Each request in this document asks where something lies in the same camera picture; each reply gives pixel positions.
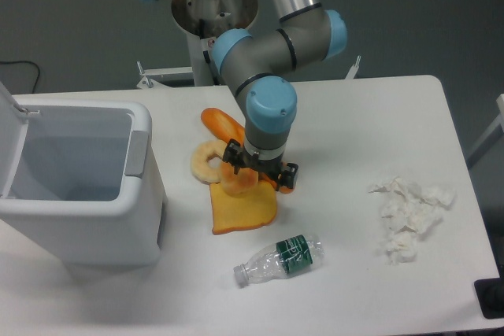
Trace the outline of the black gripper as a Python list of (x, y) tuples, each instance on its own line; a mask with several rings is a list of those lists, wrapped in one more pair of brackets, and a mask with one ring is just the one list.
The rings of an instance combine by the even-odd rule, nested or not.
[(238, 174), (241, 169), (250, 168), (275, 179), (276, 190), (294, 190), (298, 179), (298, 165), (282, 162), (283, 154), (283, 147), (274, 150), (252, 150), (250, 153), (231, 138), (224, 149), (222, 160), (232, 166), (234, 174)]

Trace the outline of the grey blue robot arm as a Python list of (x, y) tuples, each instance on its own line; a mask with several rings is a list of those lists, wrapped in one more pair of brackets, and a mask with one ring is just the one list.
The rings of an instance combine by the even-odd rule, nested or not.
[(277, 189), (295, 188), (298, 165), (283, 159), (297, 112), (297, 94), (285, 75), (341, 53), (347, 28), (319, 0), (273, 0), (280, 27), (250, 33), (258, 0), (172, 0), (178, 26), (197, 39), (191, 64), (195, 81), (229, 88), (245, 118), (242, 140), (226, 138), (224, 161), (252, 169)]

